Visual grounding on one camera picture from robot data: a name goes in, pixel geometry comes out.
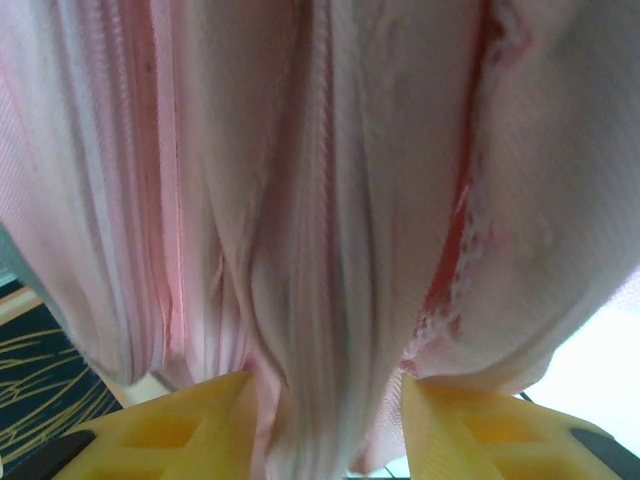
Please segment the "dark patterned carpet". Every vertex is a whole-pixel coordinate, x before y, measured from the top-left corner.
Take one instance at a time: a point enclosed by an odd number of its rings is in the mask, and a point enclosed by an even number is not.
[[[119,409],[44,305],[0,326],[0,457],[5,474],[47,440]]]

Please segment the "pink cloth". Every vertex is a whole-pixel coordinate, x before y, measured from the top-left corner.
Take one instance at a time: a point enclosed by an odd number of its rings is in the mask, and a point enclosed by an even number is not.
[[[634,0],[0,2],[0,221],[121,382],[258,379],[253,479],[517,391],[640,263]]]

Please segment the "pink fabric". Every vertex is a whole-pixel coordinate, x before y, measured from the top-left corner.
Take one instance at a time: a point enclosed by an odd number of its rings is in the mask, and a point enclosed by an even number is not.
[[[252,478],[517,391],[640,263],[633,0],[0,2],[0,221],[87,359],[238,369]]]

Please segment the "black rubber pad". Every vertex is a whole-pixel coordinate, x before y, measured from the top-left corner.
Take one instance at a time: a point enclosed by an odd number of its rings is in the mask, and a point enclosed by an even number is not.
[[[91,430],[80,430],[51,440],[2,478],[3,480],[51,480],[95,438],[96,434]]]
[[[613,438],[582,428],[572,428],[571,434],[622,480],[640,479],[640,458]]]

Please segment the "yellow plastic piece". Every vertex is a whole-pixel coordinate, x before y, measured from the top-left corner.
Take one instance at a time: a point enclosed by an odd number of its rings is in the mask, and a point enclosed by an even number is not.
[[[257,400],[225,375],[75,427],[96,439],[55,480],[249,480]]]
[[[569,429],[588,422],[505,394],[403,379],[402,423],[412,480],[619,479]]]

